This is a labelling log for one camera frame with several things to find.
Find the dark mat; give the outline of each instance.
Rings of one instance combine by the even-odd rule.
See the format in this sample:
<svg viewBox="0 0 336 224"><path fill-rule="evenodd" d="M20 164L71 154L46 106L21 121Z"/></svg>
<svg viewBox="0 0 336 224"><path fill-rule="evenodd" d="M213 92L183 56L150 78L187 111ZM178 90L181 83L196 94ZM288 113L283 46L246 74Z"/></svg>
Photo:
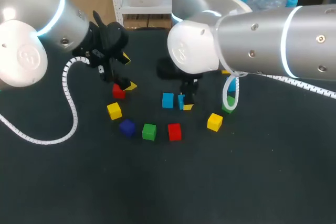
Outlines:
<svg viewBox="0 0 336 224"><path fill-rule="evenodd" d="M155 63L167 55L164 31L134 31L118 64L138 88L120 102L137 125L124 137L106 105L112 85L77 63L69 87L79 127L55 146L28 143L0 124L0 223L328 223L336 222L336 102L259 76L241 79L237 110L218 133L206 128L223 114L224 77L207 74L192 111L162 109ZM70 55L47 48L38 84L0 93L0 113L24 133L52 140L72 126L61 89ZM313 82L336 90L335 83ZM141 140L157 125L155 143ZM181 123L182 142L169 143L167 124Z"/></svg>

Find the white cable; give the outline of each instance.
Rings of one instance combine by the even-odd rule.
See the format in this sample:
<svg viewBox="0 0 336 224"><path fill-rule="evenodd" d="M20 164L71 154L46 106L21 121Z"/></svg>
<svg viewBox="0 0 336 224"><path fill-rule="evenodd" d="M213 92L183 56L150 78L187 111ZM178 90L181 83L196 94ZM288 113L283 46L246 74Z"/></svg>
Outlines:
<svg viewBox="0 0 336 224"><path fill-rule="evenodd" d="M292 78L283 77L283 76L268 76L266 74L261 74L261 76L265 76L267 78L282 81L282 82L291 84L293 86L308 90L310 92L321 94L325 97L330 97L330 98L336 99L336 92L333 92L333 91L330 91L330 90L327 90L327 89L323 89L323 88L305 83L303 81L298 81L298 80L294 80Z"/></svg>
<svg viewBox="0 0 336 224"><path fill-rule="evenodd" d="M77 111L76 111L76 107L74 104L74 101L71 98L69 89L68 89L68 71L70 69L70 67L72 66L72 64L74 64L75 62L84 62L86 64L90 64L90 61L85 58L85 57L74 57L72 59L70 59L67 63L66 66L63 69L63 74L62 74L62 86L63 86L63 91L64 94L68 100L68 103L70 105L71 111L72 111L72 117L73 117L73 125L72 128L70 130L70 132L65 135L62 138L56 139L56 140L52 140L52 141L43 141L43 140L37 140L35 138L32 138L30 136L27 136L26 134L24 134L23 132L21 132L20 130L18 130L14 125L12 125L7 119L5 119L1 114L0 114L0 120L8 127L10 128L15 134L17 134L19 137L23 138L24 140L27 140L31 143L34 144L41 144L41 145L50 145L50 144L59 144L61 142L64 142L65 140L69 139L72 137L72 135L75 133L77 126L78 126L78 117L77 117Z"/></svg>
<svg viewBox="0 0 336 224"><path fill-rule="evenodd" d="M330 98L336 99L336 92L333 92L333 91L330 91L330 90L327 90L327 89L323 89L323 88L305 83L303 81L295 80L295 79L284 77L284 76L270 76L270 75L266 75L266 74L258 74L258 75L264 76L264 77L267 77L267 78L271 78L271 79L274 79L274 80L277 80L277 81L282 81L282 82L288 83L290 85L293 85L295 87L302 88L302 89L308 90L308 91L313 92L313 93L321 94L325 97L330 97ZM223 104L224 104L225 108L227 108L228 110L234 110L237 107L238 99L239 99L239 78L237 77L236 78L235 104L233 106L230 106L227 102L227 91L228 91L228 88L230 86L230 83L234 79L235 79L234 76L232 76L232 75L229 76L229 78L226 80L226 82L224 84L224 87L223 87Z"/></svg>
<svg viewBox="0 0 336 224"><path fill-rule="evenodd" d="M235 96L235 103L230 106L227 102L227 91L229 89L229 86L231 84L231 82L233 82L236 78L236 96ZM237 107L238 104L238 100L239 100L239 78L238 77L234 77L232 75L229 76L229 78L227 78L224 87L223 87L223 104L224 107L227 108L228 110L234 110Z"/></svg>

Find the toy block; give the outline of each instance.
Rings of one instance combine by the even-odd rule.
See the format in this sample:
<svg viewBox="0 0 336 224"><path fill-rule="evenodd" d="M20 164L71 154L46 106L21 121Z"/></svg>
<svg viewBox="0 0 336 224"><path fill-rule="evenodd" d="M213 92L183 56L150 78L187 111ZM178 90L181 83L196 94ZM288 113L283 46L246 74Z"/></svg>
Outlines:
<svg viewBox="0 0 336 224"><path fill-rule="evenodd" d="M131 91L131 90L135 89L136 87L137 87L137 85L135 83L131 82L131 85L128 88L124 89L124 91Z"/></svg>
<svg viewBox="0 0 336 224"><path fill-rule="evenodd" d="M182 132L181 126L179 123L169 124L168 125L169 141L181 141Z"/></svg>
<svg viewBox="0 0 336 224"><path fill-rule="evenodd" d="M178 107L180 108L180 110L183 110L183 106L184 106L184 102L183 102L183 98L185 97L185 95L183 94L179 94L178 95Z"/></svg>
<svg viewBox="0 0 336 224"><path fill-rule="evenodd" d="M235 104L236 99L231 97L231 96L227 96L227 103L229 104L229 106L233 106L233 104ZM226 113L231 114L233 112L233 110L229 110L227 108L225 108L224 104L222 105L222 110L224 110Z"/></svg>
<svg viewBox="0 0 336 224"><path fill-rule="evenodd" d="M183 105L183 110L191 110L193 106L193 104Z"/></svg>
<svg viewBox="0 0 336 224"><path fill-rule="evenodd" d="M162 107L165 108L165 109L172 109L172 108L174 108L174 94L172 94L172 93L163 93Z"/></svg>
<svg viewBox="0 0 336 224"><path fill-rule="evenodd" d="M135 124L126 119L121 124L119 124L120 131L128 137L131 137L135 133Z"/></svg>
<svg viewBox="0 0 336 224"><path fill-rule="evenodd" d="M235 91L236 91L236 78L230 83L227 92L235 92Z"/></svg>
<svg viewBox="0 0 336 224"><path fill-rule="evenodd" d="M114 84L113 85L113 97L115 99L120 99L120 100L124 100L125 99L125 91L121 90L118 84Z"/></svg>
<svg viewBox="0 0 336 224"><path fill-rule="evenodd" d="M115 120L117 118L122 117L121 109L120 109L119 104L117 102L108 105L107 109L109 111L109 115L110 115L112 120Z"/></svg>
<svg viewBox="0 0 336 224"><path fill-rule="evenodd" d="M219 128L221 127L223 122L223 117L220 115L216 115L215 113L212 113L211 116L208 119L208 129L213 130L213 131L218 131Z"/></svg>
<svg viewBox="0 0 336 224"><path fill-rule="evenodd" d="M142 130L142 139L155 141L156 125L145 124Z"/></svg>

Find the yellow block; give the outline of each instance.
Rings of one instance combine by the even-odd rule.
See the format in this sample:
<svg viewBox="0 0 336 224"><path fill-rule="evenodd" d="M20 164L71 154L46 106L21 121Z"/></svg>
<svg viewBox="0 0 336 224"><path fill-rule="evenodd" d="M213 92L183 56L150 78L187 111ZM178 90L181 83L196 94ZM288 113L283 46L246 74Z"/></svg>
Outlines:
<svg viewBox="0 0 336 224"><path fill-rule="evenodd" d="M117 118L122 117L121 109L120 109L119 104L117 102L108 105L107 109L109 111L109 114L110 114L110 117L111 117L112 120L115 120Z"/></svg>
<svg viewBox="0 0 336 224"><path fill-rule="evenodd" d="M135 83L131 82L131 85L128 88L124 89L124 91L131 91L131 90L135 89L136 87L137 87L137 85Z"/></svg>
<svg viewBox="0 0 336 224"><path fill-rule="evenodd" d="M127 54L125 54L125 52L124 52L122 55L123 55L126 59L129 60L129 62L126 63L126 65L129 64L129 63L131 63L131 59L127 56Z"/></svg>
<svg viewBox="0 0 336 224"><path fill-rule="evenodd" d="M218 131L219 128L221 127L223 122L223 117L220 115L217 115L215 113L212 113L211 116L208 119L208 129L213 130L213 131Z"/></svg>
<svg viewBox="0 0 336 224"><path fill-rule="evenodd" d="M183 105L183 110L191 110L193 106L194 106L193 104Z"/></svg>

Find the silver robot arm segment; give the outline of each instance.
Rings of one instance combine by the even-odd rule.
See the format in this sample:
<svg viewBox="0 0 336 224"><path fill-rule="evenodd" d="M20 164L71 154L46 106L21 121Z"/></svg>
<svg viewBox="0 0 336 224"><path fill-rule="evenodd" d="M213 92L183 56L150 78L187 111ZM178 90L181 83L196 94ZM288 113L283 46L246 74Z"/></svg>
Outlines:
<svg viewBox="0 0 336 224"><path fill-rule="evenodd" d="M0 0L0 23L15 19L32 26L40 39L75 49L89 28L87 16L69 0Z"/></svg>
<svg viewBox="0 0 336 224"><path fill-rule="evenodd" d="M336 5L252 13L239 0L192 0L192 8L185 3L173 0L173 19L184 21L168 38L181 70L336 80Z"/></svg>

